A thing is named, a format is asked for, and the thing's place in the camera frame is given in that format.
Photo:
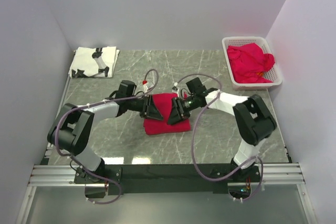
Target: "white wall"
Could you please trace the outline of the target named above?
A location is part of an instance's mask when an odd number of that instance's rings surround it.
[[[286,144],[320,223],[335,223],[336,0],[287,0],[267,39],[284,76],[272,90]]]
[[[266,36],[285,0],[46,0],[72,49],[221,49]]]
[[[71,51],[44,0],[0,3],[0,222],[14,223],[47,145]]]

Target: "laundry basket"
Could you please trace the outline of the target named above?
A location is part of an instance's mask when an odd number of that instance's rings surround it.
[[[227,47],[228,46],[240,47],[246,44],[255,43],[260,48],[263,49],[263,52],[265,54],[271,54],[272,52],[269,49],[267,41],[264,38],[261,38],[261,37],[226,37],[222,40],[222,43],[223,43],[223,48],[224,48],[225,59],[227,62],[228,70],[229,70],[231,81],[232,81],[232,87],[235,90],[268,89],[269,87],[280,85],[282,83],[282,78],[281,78],[281,75],[280,75],[280,72],[279,72],[279,69],[276,63],[274,64],[271,70],[264,73],[264,78],[272,81],[271,83],[238,83],[235,81],[233,77],[229,57],[227,55]]]

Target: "red cloth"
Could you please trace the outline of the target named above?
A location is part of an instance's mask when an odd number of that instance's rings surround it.
[[[162,93],[153,95],[154,104],[162,114],[163,121],[145,119],[143,121],[143,126],[147,135],[185,132],[191,129],[189,119],[174,125],[167,124],[170,112],[172,110],[172,98],[176,96],[177,94],[175,93]]]
[[[228,46],[227,55],[236,82],[271,82],[263,78],[260,73],[267,72],[273,67],[274,57],[272,54],[264,54],[257,44],[251,43],[241,47]]]

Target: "folded white cloth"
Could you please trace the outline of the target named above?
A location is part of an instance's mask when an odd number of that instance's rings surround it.
[[[71,78],[102,77],[111,78],[118,58],[116,47],[79,47],[69,69]]]

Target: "wire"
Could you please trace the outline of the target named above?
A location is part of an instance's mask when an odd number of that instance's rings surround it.
[[[117,93],[117,91],[114,90],[114,91],[109,95],[109,97],[113,97],[116,93]]]
[[[251,196],[251,194],[252,194],[252,186],[251,186],[251,182],[250,182],[250,196]]]
[[[186,88],[181,88],[181,90],[180,90],[180,97],[184,98],[184,96],[183,96],[183,94],[182,94],[182,91],[183,91],[183,90],[185,90],[186,93],[187,93],[188,95],[191,95],[191,93],[188,91],[188,89],[186,89]]]
[[[218,83],[218,85],[219,85],[219,90],[222,90],[222,83],[221,83],[218,79],[216,79],[216,78],[214,78],[214,77],[212,77],[212,76],[209,76],[208,74],[204,74],[204,73],[191,73],[191,74],[188,74],[188,75],[182,77],[179,81],[177,81],[177,84],[179,84],[182,80],[184,80],[185,78],[190,77],[190,76],[205,76],[205,77],[211,78],[211,79],[213,79],[214,81],[216,81],[216,82]],[[197,173],[198,173],[202,178],[204,178],[205,180],[212,181],[212,182],[218,182],[218,181],[222,181],[222,180],[228,179],[230,176],[232,176],[233,174],[235,174],[240,168],[242,168],[242,167],[243,167],[245,164],[247,164],[248,162],[250,162],[250,161],[252,161],[252,160],[255,160],[255,159],[259,159],[259,161],[260,161],[260,163],[261,163],[260,181],[259,181],[259,184],[258,184],[256,190],[254,190],[253,194],[251,194],[249,197],[243,199],[243,201],[245,201],[245,200],[251,198],[252,196],[254,196],[255,193],[256,193],[257,191],[259,191],[259,189],[260,189],[260,187],[261,187],[261,183],[263,182],[263,181],[262,181],[262,177],[263,177],[263,175],[264,175],[264,164],[263,164],[263,161],[261,160],[260,157],[258,157],[258,156],[250,157],[249,159],[247,159],[247,160],[245,160],[244,162],[242,162],[239,166],[237,166],[237,167],[236,167],[234,170],[232,170],[230,173],[228,173],[227,175],[225,175],[224,177],[221,177],[221,178],[209,178],[209,177],[205,176],[205,175],[201,172],[200,168],[198,167],[197,162],[196,162],[196,158],[195,158],[194,142],[195,142],[195,134],[196,134],[196,128],[197,128],[198,122],[199,122],[199,120],[200,120],[202,114],[206,111],[206,109],[209,108],[209,106],[210,106],[211,104],[213,104],[217,99],[219,99],[219,96],[220,96],[220,93],[218,92],[217,96],[216,96],[211,102],[209,102],[207,105],[205,105],[205,106],[201,109],[200,113],[197,115],[196,121],[195,121],[194,126],[193,126],[193,134],[192,134],[192,140],[191,140],[191,158],[192,158],[192,160],[193,160],[193,164],[194,164],[194,167],[195,167]]]
[[[138,95],[139,93],[142,93],[142,95],[145,94],[145,92],[143,92],[143,91],[140,90],[135,95]]]
[[[105,202],[101,202],[101,201],[94,201],[92,199],[89,199],[90,202],[93,202],[95,204],[99,204],[99,205],[106,205],[106,204],[109,204],[109,203],[112,203],[112,202],[115,202],[117,199],[120,198],[121,194],[122,194],[122,188],[120,186],[120,184],[112,179],[109,179],[109,178],[105,178],[105,177],[102,177],[102,176],[99,176],[95,173],[93,173],[92,171],[86,169],[77,159],[75,156],[73,156],[72,154],[68,154],[68,153],[63,153],[61,152],[60,148],[59,148],[59,131],[60,131],[60,128],[62,126],[62,124],[64,123],[65,119],[67,118],[68,115],[70,115],[71,113],[75,112],[75,111],[78,111],[78,110],[84,110],[84,109],[87,109],[87,108],[91,108],[91,107],[96,107],[96,106],[99,106],[99,105],[102,105],[102,104],[105,104],[105,103],[110,103],[110,102],[117,102],[117,101],[125,101],[125,100],[132,100],[132,99],[135,99],[135,98],[139,98],[139,97],[142,97],[148,93],[150,93],[157,85],[158,81],[159,81],[159,73],[156,69],[152,68],[150,70],[147,71],[147,73],[145,74],[145,80],[148,76],[148,74],[150,72],[155,72],[156,74],[156,80],[154,79],[154,86],[149,89],[147,92],[143,93],[142,95],[135,95],[133,97],[125,97],[125,98],[119,98],[119,99],[114,99],[114,100],[104,100],[104,101],[100,101],[100,102],[96,102],[96,103],[93,103],[93,104],[87,104],[87,105],[84,105],[84,106],[81,106],[81,107],[76,107],[76,108],[73,108],[72,110],[69,110],[68,112],[66,112],[62,117],[61,119],[59,120],[57,126],[56,126],[56,129],[55,129],[55,147],[56,147],[56,151],[58,153],[58,155],[62,156],[62,157],[70,157],[75,163],[77,163],[87,174],[91,175],[92,177],[95,177],[95,178],[98,178],[98,179],[101,179],[101,180],[104,180],[104,181],[107,181],[111,184],[115,184],[118,189],[119,189],[119,194],[112,200],[109,200],[109,201],[105,201]]]
[[[75,168],[72,166],[72,163],[73,163],[73,160],[70,161],[70,164],[69,164],[69,165],[70,165],[71,169],[73,169],[73,170],[76,172],[77,169],[75,169]]]
[[[251,188],[251,179],[250,179],[250,176],[248,176],[248,179],[246,179],[246,188],[247,189]]]

